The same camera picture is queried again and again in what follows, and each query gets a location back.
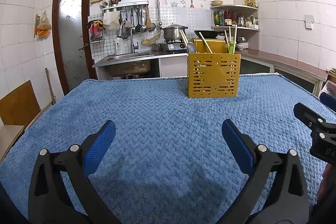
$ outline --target plastic bag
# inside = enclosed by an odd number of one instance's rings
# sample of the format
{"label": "plastic bag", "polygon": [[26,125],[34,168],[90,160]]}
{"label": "plastic bag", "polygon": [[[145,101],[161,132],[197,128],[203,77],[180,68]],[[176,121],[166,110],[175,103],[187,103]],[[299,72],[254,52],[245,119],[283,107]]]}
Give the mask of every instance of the plastic bag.
{"label": "plastic bag", "polygon": [[37,35],[39,38],[47,38],[50,35],[51,25],[47,17],[46,11],[44,11],[40,24],[37,26]]}

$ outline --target metal jug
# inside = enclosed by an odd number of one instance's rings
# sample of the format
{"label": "metal jug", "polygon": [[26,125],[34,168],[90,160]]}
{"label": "metal jug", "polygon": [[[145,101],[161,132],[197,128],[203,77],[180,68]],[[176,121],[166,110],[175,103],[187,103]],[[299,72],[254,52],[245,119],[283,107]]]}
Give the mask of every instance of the metal jug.
{"label": "metal jug", "polygon": [[244,16],[238,17],[238,27],[245,27],[246,19]]}

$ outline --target yellow metal basket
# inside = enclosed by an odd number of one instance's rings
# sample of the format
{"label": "yellow metal basket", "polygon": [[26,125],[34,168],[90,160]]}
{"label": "yellow metal basket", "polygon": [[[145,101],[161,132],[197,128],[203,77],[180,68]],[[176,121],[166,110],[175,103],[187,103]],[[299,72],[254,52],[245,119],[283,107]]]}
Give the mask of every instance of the yellow metal basket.
{"label": "yellow metal basket", "polygon": [[194,39],[197,52],[188,56],[188,97],[235,97],[238,89],[240,54],[228,54],[223,40],[207,39],[206,53],[201,39]]}

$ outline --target silver screw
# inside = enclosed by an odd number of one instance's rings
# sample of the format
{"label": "silver screw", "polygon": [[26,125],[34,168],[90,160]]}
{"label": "silver screw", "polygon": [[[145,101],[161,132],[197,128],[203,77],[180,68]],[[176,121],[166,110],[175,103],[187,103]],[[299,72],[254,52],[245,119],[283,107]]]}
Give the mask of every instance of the silver screw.
{"label": "silver screw", "polygon": [[296,152],[296,150],[294,150],[294,149],[289,150],[289,153],[290,153],[292,156],[296,156],[296,155],[297,155],[297,152]]}
{"label": "silver screw", "polygon": [[44,156],[47,152],[48,151],[45,148],[43,148],[43,149],[40,150],[40,155]]}
{"label": "silver screw", "polygon": [[263,144],[261,144],[261,145],[258,145],[258,149],[259,149],[259,151],[261,151],[261,152],[265,152],[265,151],[267,150],[267,147],[264,146]]}
{"label": "silver screw", "polygon": [[78,149],[79,149],[79,145],[78,144],[73,144],[70,147],[70,151],[72,151],[72,152],[76,152],[76,151],[78,151]]}

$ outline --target blue gripper pad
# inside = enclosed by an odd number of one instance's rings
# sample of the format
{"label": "blue gripper pad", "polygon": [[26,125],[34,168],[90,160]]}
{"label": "blue gripper pad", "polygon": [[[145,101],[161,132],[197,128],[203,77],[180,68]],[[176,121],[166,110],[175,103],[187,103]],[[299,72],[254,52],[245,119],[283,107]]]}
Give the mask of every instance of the blue gripper pad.
{"label": "blue gripper pad", "polygon": [[99,130],[98,134],[99,136],[83,157],[83,173],[86,176],[96,172],[106,151],[116,136],[116,125],[113,121],[108,120]]}
{"label": "blue gripper pad", "polygon": [[326,105],[330,109],[336,112],[336,99],[331,97],[329,94],[322,92],[320,95],[320,101],[322,104]]}
{"label": "blue gripper pad", "polygon": [[242,137],[245,136],[245,139],[248,138],[250,144],[254,144],[253,141],[247,135],[241,134],[230,119],[223,122],[222,134],[240,170],[244,174],[248,174],[249,176],[252,175],[254,171],[255,157]]}

